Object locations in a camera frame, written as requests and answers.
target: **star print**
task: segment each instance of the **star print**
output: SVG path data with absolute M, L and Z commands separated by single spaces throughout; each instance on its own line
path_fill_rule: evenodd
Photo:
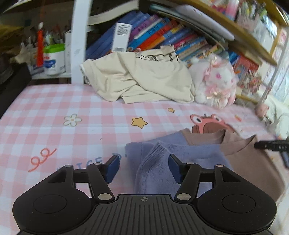
M 131 123 L 132 126 L 138 126 L 139 128 L 142 129 L 144 125 L 147 125 L 147 122 L 145 122 L 142 117 L 139 118 L 132 117 L 131 119 L 132 119 Z
M 173 108 L 168 108 L 168 111 L 171 112 L 171 113 L 175 112 L 175 110 Z

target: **white plush toy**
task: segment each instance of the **white plush toy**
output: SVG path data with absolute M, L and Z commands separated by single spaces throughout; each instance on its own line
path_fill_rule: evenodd
M 206 59 L 192 60 L 189 72 L 194 83 L 195 101 L 219 109 L 235 101 L 236 75 L 230 62 L 212 54 Z

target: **beige cloth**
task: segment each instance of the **beige cloth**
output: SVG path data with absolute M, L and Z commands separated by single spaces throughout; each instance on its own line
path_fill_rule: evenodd
M 264 150 L 254 148 L 254 143 L 257 142 L 255 135 L 241 139 L 227 130 L 195 134 L 185 129 L 182 133 L 189 145 L 221 144 L 221 151 L 234 172 L 263 190 L 275 201 L 283 194 L 285 186 L 279 171 Z
M 97 94 L 126 104 L 159 100 L 194 101 L 192 79 L 172 46 L 140 53 L 113 52 L 81 65 Z

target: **bed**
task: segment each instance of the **bed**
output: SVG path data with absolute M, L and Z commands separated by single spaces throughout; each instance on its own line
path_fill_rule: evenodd
M 217 114 L 243 137 L 257 134 L 272 139 L 254 113 L 245 107 L 224 110 L 173 101 L 124 104 L 108 102 L 89 85 L 30 86 L 18 96 L 0 120 L 0 234 L 19 231 L 12 215 L 17 197 L 58 168 L 75 169 L 93 162 L 105 162 L 113 154 L 121 158 L 120 170 L 110 184 L 118 193 L 132 193 L 133 180 L 124 146 L 192 127 L 191 114 Z M 132 125 L 142 118 L 143 126 Z M 289 172 L 278 153 L 269 153 L 286 187 L 270 231 L 289 233 Z M 87 184 L 77 188 L 89 195 Z

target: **flower print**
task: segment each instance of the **flower print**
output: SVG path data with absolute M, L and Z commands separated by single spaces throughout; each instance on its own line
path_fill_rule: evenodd
M 64 117 L 64 120 L 66 120 L 63 125 L 65 126 L 68 126 L 68 125 L 71 125 L 71 126 L 76 126 L 77 122 L 81 122 L 82 119 L 80 117 L 77 117 L 77 114 L 73 114 L 70 116 L 66 116 Z

